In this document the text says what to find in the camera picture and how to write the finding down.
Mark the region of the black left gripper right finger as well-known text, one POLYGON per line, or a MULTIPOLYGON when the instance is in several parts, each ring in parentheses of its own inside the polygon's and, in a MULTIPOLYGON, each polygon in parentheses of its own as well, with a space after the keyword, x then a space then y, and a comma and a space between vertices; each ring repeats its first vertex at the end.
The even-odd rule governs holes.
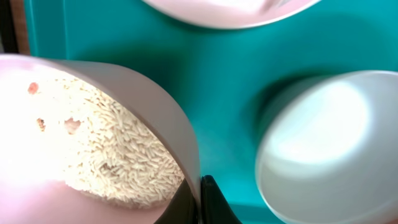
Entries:
POLYGON ((201 216, 204 224, 242 224, 211 175, 201 178, 201 216))

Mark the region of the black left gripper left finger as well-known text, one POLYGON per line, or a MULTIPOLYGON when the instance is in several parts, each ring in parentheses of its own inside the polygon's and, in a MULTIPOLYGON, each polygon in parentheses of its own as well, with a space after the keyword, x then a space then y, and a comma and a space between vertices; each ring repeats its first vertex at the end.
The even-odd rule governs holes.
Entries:
POLYGON ((154 224, 198 224, 196 201, 186 179, 154 224))

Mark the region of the grey bowl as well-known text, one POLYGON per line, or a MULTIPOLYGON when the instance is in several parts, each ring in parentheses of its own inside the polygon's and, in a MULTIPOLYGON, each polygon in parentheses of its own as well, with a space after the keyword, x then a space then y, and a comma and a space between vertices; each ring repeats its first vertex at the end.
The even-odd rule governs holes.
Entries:
POLYGON ((285 223, 397 219, 397 73, 297 81, 271 100, 256 184, 285 223))

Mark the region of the pile of rice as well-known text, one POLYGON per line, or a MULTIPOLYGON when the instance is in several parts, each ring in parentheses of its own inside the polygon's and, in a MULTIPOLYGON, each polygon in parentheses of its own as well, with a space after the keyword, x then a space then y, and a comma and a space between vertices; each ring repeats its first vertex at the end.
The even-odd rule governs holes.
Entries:
POLYGON ((155 134, 99 88, 67 73, 28 79, 32 110, 54 177, 129 208, 152 208, 175 195, 184 175, 155 134))

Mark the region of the pink bowl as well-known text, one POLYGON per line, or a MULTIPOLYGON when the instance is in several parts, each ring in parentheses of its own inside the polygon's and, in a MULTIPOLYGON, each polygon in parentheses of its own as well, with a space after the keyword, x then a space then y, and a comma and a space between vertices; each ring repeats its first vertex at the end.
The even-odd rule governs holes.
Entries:
POLYGON ((202 223, 200 160, 192 125, 180 105, 158 84, 126 67, 109 63, 56 60, 2 54, 1 63, 43 65, 74 75, 99 88, 138 117, 162 142, 185 176, 190 219, 202 223))

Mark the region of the large pink plate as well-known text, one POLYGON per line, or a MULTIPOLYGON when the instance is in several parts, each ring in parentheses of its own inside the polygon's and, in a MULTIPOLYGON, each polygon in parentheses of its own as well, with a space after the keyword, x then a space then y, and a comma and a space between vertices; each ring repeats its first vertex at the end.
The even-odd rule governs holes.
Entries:
POLYGON ((144 0, 174 19, 212 29, 263 26, 300 13, 320 0, 144 0))

